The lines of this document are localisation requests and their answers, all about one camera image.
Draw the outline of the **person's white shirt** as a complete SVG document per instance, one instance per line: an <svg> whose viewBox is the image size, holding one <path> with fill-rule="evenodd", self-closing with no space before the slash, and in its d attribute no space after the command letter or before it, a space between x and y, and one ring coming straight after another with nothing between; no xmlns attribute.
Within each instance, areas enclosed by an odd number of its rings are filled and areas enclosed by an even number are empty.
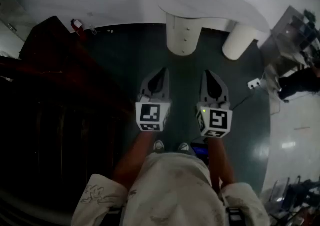
<svg viewBox="0 0 320 226"><path fill-rule="evenodd" d="M71 226L99 226L116 209L124 210L123 226L226 226L232 207L243 212L248 226L270 225L249 184L230 184L217 193L202 160L183 153L152 153L130 189L93 174Z"/></svg>

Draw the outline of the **person's right forearm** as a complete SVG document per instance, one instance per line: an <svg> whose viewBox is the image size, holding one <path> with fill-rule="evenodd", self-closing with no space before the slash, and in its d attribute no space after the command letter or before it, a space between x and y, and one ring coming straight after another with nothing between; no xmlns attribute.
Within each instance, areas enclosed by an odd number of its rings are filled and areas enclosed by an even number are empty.
<svg viewBox="0 0 320 226"><path fill-rule="evenodd" d="M221 138L207 138L209 172L213 189L219 193L222 186L236 182L233 168L226 154L224 142Z"/></svg>

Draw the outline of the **white curved desk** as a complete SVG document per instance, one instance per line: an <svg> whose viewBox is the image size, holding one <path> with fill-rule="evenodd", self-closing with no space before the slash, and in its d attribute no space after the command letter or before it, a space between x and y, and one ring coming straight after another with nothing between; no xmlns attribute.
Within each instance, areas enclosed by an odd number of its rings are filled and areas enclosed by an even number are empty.
<svg viewBox="0 0 320 226"><path fill-rule="evenodd" d="M158 0L166 13L167 47L196 46L204 20L225 19L234 22L222 52L232 61L238 60L255 39L256 33L269 32L265 17L245 0Z"/></svg>

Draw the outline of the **group of chairs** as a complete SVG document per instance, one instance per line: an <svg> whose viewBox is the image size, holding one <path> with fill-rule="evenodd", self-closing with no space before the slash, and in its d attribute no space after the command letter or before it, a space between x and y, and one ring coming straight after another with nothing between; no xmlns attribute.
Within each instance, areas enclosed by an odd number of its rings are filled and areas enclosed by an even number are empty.
<svg viewBox="0 0 320 226"><path fill-rule="evenodd" d="M320 215L320 177L315 181L303 181L300 175L293 182L289 177L277 180L260 198L270 226L311 225Z"/></svg>

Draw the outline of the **person's left shoe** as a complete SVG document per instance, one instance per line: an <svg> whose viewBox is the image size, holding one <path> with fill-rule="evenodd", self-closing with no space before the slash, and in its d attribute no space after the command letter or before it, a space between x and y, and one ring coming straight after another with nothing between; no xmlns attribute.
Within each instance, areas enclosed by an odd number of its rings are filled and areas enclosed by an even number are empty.
<svg viewBox="0 0 320 226"><path fill-rule="evenodd" d="M155 153L162 153L165 151L165 145L161 140L155 141L153 145L153 152Z"/></svg>

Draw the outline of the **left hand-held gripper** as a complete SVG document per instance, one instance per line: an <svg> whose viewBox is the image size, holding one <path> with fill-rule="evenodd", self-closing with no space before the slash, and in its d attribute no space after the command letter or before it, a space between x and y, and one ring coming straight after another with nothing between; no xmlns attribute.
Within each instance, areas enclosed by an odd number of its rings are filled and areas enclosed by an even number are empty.
<svg viewBox="0 0 320 226"><path fill-rule="evenodd" d="M136 122L142 131L164 131L172 106L169 81L169 69L165 67L153 71L143 80L141 94L135 103Z"/></svg>

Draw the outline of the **red item by wall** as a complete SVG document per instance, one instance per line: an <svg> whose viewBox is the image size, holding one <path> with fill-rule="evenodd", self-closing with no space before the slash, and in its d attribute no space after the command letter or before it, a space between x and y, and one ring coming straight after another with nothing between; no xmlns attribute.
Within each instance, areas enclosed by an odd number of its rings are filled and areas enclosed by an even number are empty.
<svg viewBox="0 0 320 226"><path fill-rule="evenodd" d="M72 28L74 29L76 34L79 36L80 40L86 41L87 37L83 29L83 24L77 19L72 19L70 22L71 22Z"/></svg>

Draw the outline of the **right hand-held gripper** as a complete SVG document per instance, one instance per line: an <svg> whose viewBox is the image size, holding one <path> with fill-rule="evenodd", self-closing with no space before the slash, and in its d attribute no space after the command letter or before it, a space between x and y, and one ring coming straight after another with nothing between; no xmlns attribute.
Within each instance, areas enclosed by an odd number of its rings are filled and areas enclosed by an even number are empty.
<svg viewBox="0 0 320 226"><path fill-rule="evenodd" d="M203 137L224 137L231 131L233 112L230 110L229 92L227 85L214 72L205 70L200 85L200 101L207 101L208 96L216 101L199 102L197 122Z"/></svg>

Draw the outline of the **grey shelf unit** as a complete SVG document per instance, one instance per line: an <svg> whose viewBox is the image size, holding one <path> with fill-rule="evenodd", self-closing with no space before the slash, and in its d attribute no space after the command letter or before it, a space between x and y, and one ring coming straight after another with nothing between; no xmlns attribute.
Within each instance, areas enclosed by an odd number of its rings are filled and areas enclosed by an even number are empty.
<svg viewBox="0 0 320 226"><path fill-rule="evenodd" d="M308 67L306 58L320 59L320 30L289 6L260 50L267 76L283 76Z"/></svg>

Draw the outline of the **black device with blue screen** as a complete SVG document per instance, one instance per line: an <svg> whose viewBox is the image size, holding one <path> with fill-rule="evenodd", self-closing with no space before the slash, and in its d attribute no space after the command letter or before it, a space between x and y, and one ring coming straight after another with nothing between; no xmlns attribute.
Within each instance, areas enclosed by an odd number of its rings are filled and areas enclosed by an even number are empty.
<svg viewBox="0 0 320 226"><path fill-rule="evenodd" d="M209 165L208 145L203 143L191 143L195 155L201 159L207 166Z"/></svg>

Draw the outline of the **dark wooden furniture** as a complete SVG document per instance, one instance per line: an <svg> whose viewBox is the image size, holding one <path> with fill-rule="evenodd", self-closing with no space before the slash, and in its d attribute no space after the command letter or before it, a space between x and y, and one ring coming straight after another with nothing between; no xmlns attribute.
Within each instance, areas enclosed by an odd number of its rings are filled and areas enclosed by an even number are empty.
<svg viewBox="0 0 320 226"><path fill-rule="evenodd" d="M53 16L0 56L0 226L63 226L109 177L133 104Z"/></svg>

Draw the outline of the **person's left forearm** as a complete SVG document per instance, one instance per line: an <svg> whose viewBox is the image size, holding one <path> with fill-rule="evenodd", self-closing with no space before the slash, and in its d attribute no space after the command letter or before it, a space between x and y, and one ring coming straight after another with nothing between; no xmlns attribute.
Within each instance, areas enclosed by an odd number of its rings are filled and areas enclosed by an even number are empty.
<svg viewBox="0 0 320 226"><path fill-rule="evenodd" d="M155 132L141 131L116 165L111 179L129 191L141 171L154 140Z"/></svg>

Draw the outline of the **white power strip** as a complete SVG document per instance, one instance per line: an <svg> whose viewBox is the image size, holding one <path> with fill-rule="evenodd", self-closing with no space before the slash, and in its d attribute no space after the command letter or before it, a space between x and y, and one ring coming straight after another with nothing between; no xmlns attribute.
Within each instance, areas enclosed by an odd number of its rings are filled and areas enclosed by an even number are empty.
<svg viewBox="0 0 320 226"><path fill-rule="evenodd" d="M254 79L254 80L252 80L252 81L249 81L249 82L247 83L248 88L249 88L249 89L254 89L254 88L260 86L260 85L261 85L261 82L260 82L260 81L261 81L261 80L260 80L259 78L256 78L256 79Z"/></svg>

